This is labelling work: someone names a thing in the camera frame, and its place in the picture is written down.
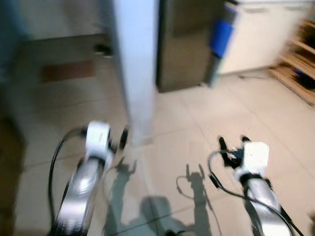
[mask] wooden rack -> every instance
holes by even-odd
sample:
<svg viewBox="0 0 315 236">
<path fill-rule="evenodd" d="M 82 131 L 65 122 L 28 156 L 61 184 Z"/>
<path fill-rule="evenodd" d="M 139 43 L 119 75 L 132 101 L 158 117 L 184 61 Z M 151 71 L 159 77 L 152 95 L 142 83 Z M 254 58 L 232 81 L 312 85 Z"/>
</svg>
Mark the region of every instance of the wooden rack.
<svg viewBox="0 0 315 236">
<path fill-rule="evenodd" d="M 314 15 L 314 12 L 313 6 L 310 16 Z M 288 50 L 280 55 L 277 64 L 269 71 L 273 77 L 314 107 L 315 90 L 306 89 L 296 79 L 296 72 L 300 71 L 315 80 L 315 48 L 305 43 L 309 34 L 315 37 L 315 23 L 303 20 L 297 36 L 288 41 Z"/>
</svg>

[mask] black cable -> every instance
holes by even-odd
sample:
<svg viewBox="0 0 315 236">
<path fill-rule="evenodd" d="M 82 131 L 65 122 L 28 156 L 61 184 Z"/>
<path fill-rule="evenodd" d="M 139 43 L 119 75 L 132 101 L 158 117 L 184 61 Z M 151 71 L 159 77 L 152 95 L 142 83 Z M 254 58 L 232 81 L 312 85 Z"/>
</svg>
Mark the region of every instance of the black cable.
<svg viewBox="0 0 315 236">
<path fill-rule="evenodd" d="M 50 213 L 50 225 L 51 228 L 54 225 L 54 222 L 56 220 L 56 214 L 55 214 L 55 207 L 54 207 L 54 198 L 53 198 L 53 174 L 54 174 L 54 167 L 55 162 L 57 159 L 57 156 L 63 147 L 63 144 L 70 138 L 75 136 L 85 136 L 86 135 L 86 129 L 85 128 L 75 128 L 70 130 L 66 135 L 63 137 L 63 139 L 58 143 L 55 153 L 53 155 L 53 159 L 51 160 L 50 170 L 49 170 L 49 177 L 48 177 L 48 207 L 49 207 L 49 213 Z"/>
<path fill-rule="evenodd" d="M 222 189 L 224 192 L 234 196 L 234 197 L 238 197 L 238 198 L 242 198 L 243 200 L 246 200 L 246 201 L 250 201 L 252 203 L 257 203 L 257 204 L 260 204 L 266 208 L 268 208 L 270 211 L 272 211 L 273 213 L 275 213 L 278 217 L 280 217 L 281 220 L 283 220 L 283 222 L 287 225 L 287 227 L 289 228 L 290 230 L 290 233 L 292 234 L 292 236 L 295 236 L 295 233 L 292 229 L 292 227 L 297 231 L 297 233 L 300 235 L 300 236 L 304 236 L 303 233 L 295 226 L 295 224 L 292 222 L 292 221 L 287 221 L 283 216 L 282 214 L 276 210 L 275 208 L 273 208 L 272 206 L 269 206 L 261 201 L 258 201 L 256 199 L 253 199 L 253 198 L 250 198 L 250 197 L 247 197 L 247 196 L 244 196 L 244 195 L 240 195 L 240 194 L 237 194 L 237 193 L 233 193 L 229 190 L 227 190 L 226 188 L 224 188 L 222 186 L 222 184 L 220 183 L 220 181 L 218 180 L 218 178 L 216 177 L 216 175 L 214 174 L 214 172 L 212 171 L 212 168 L 211 168 L 211 160 L 213 159 L 213 157 L 217 154 L 221 154 L 221 153 L 231 153 L 227 150 L 220 150 L 220 151 L 215 151 L 213 153 L 210 154 L 209 158 L 208 158 L 208 167 L 209 167 L 209 171 L 210 171 L 210 178 L 213 180 L 213 178 L 215 179 L 216 181 L 216 187 L 219 187 L 220 189 Z"/>
</svg>

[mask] stainless steel refrigerator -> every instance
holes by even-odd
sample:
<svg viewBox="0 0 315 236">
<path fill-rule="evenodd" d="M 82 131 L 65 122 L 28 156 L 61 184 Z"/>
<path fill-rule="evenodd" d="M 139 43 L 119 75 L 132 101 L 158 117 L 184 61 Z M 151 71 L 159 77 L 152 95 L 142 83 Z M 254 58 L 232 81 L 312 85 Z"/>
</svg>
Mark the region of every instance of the stainless steel refrigerator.
<svg viewBox="0 0 315 236">
<path fill-rule="evenodd" d="M 160 92 L 205 81 L 211 32 L 223 6 L 222 0 L 160 0 L 156 82 Z"/>
</svg>

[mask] tiled floor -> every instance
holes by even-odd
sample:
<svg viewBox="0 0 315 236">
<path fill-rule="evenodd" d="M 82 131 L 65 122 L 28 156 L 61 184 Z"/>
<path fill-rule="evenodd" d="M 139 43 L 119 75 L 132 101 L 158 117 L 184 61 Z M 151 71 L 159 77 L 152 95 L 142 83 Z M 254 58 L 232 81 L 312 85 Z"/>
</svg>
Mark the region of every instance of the tiled floor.
<svg viewBox="0 0 315 236">
<path fill-rule="evenodd" d="M 75 42 L 75 49 L 61 42 L 65 52 L 54 50 L 51 42 L 49 47 L 33 45 L 27 50 L 37 52 L 37 65 L 92 59 L 95 77 L 39 85 L 36 63 L 22 64 L 9 88 L 13 114 L 28 141 L 16 235 L 44 236 L 48 231 L 48 170 L 61 136 L 74 126 L 101 119 L 112 123 L 118 139 L 127 124 L 113 63 L 92 54 L 94 41 Z M 270 145 L 267 176 L 293 221 L 305 235 L 312 235 L 315 111 L 267 74 L 247 75 L 223 77 L 214 89 L 157 94 L 153 143 L 127 145 L 116 157 L 98 192 L 89 235 L 163 236 L 168 229 L 194 230 L 200 236 L 252 235 L 243 202 L 217 190 L 207 178 L 207 154 L 218 149 L 218 136 L 233 147 L 243 134 Z M 80 140 L 69 142 L 61 152 L 54 175 L 56 207 L 83 153 Z M 227 188 L 241 193 L 232 171 L 219 159 L 214 168 Z"/>
</svg>

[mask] brown mat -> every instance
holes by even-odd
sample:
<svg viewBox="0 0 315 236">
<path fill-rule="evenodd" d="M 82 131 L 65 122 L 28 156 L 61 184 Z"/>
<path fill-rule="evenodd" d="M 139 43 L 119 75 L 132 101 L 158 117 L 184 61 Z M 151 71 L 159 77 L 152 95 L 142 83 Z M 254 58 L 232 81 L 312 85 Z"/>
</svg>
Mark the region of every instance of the brown mat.
<svg viewBox="0 0 315 236">
<path fill-rule="evenodd" d="M 54 82 L 94 76 L 91 60 L 57 65 L 45 65 L 41 68 L 41 82 Z"/>
</svg>

